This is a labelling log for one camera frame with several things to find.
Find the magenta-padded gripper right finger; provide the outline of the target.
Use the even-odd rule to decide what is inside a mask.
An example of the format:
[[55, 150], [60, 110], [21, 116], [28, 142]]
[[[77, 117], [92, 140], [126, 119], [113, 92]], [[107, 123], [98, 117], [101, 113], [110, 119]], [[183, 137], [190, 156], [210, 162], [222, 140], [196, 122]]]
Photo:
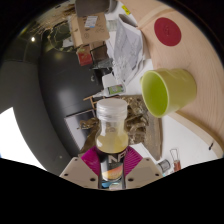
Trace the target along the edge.
[[140, 188], [162, 178], [161, 171], [151, 158], [143, 158], [132, 147], [127, 148], [123, 162], [124, 183], [126, 189]]

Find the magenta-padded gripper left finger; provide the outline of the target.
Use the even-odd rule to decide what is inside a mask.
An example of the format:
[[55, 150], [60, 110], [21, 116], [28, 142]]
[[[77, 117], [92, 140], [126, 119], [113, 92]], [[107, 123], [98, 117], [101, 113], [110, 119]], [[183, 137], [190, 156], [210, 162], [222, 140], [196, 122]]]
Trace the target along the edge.
[[98, 189], [100, 160], [95, 148], [89, 149], [80, 157], [73, 157], [60, 177], [84, 188]]

